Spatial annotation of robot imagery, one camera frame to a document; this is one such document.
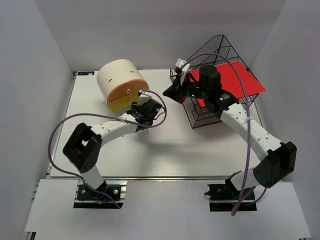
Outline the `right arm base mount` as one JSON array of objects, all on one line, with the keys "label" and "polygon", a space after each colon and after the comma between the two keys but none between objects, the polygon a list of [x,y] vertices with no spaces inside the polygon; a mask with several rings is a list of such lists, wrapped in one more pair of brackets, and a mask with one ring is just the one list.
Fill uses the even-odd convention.
[{"label": "right arm base mount", "polygon": [[[226,184],[208,184],[208,191],[204,193],[204,197],[209,201],[210,212],[231,212],[239,199],[239,193],[234,193]],[[247,195],[239,206],[240,212],[257,211],[256,203],[252,203],[255,193],[250,188],[244,190],[244,196]]]}]

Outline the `red folder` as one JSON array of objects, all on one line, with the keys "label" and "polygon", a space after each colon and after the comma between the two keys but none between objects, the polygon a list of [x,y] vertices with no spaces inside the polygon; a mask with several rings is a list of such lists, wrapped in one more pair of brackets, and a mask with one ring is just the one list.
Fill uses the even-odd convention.
[{"label": "red folder", "polygon": [[[233,61],[232,65],[235,67],[242,80],[248,97],[248,102],[253,102],[250,97],[266,91],[261,83],[251,73],[249,73],[239,61]],[[232,67],[228,63],[218,64],[215,67],[221,75],[222,88],[232,93],[238,98],[241,104],[246,106],[243,89]]]}]

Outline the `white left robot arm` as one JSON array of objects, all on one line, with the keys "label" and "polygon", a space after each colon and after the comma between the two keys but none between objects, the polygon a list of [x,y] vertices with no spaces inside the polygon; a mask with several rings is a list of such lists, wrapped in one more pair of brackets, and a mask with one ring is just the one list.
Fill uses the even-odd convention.
[{"label": "white left robot arm", "polygon": [[120,116],[120,121],[109,120],[94,126],[80,123],[76,126],[62,152],[89,185],[90,196],[99,200],[106,193],[106,182],[96,166],[101,147],[151,126],[162,107],[150,98],[143,104],[134,102],[131,109]]}]

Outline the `clear blue-capped spray bottle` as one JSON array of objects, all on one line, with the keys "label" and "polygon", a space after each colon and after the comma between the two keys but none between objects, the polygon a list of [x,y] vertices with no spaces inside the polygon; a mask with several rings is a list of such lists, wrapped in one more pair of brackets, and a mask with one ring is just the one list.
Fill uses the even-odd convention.
[{"label": "clear blue-capped spray bottle", "polygon": [[149,134],[149,129],[148,128],[143,128],[141,129],[144,135],[148,135]]}]

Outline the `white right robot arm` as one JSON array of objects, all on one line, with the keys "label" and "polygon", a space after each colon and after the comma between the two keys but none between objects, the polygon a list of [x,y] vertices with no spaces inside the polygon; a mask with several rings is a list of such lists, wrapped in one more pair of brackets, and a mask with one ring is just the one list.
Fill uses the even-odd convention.
[{"label": "white right robot arm", "polygon": [[230,126],[247,143],[247,152],[259,159],[255,167],[230,175],[226,180],[226,195],[236,200],[245,189],[263,186],[267,189],[294,171],[297,147],[271,135],[248,114],[239,100],[223,89],[221,74],[213,65],[199,69],[199,78],[188,72],[188,67],[176,67],[177,76],[163,95],[180,104],[186,98],[201,99],[207,110]]}]

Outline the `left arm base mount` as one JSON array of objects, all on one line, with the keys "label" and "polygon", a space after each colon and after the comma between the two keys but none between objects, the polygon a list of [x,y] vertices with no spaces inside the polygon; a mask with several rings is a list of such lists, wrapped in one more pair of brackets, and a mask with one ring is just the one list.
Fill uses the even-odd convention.
[{"label": "left arm base mount", "polygon": [[121,209],[124,204],[127,191],[125,181],[107,181],[99,188],[100,192],[108,194],[118,205],[114,204],[107,196],[89,190],[87,186],[79,182],[76,188],[74,209]]}]

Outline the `round cream drawer organizer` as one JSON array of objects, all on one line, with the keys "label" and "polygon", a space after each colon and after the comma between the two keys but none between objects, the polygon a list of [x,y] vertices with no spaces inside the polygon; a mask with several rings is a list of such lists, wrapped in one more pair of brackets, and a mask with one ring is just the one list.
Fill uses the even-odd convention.
[{"label": "round cream drawer organizer", "polygon": [[115,114],[122,114],[132,102],[137,102],[140,90],[149,89],[135,65],[127,59],[104,65],[98,71],[96,80],[108,109]]}]

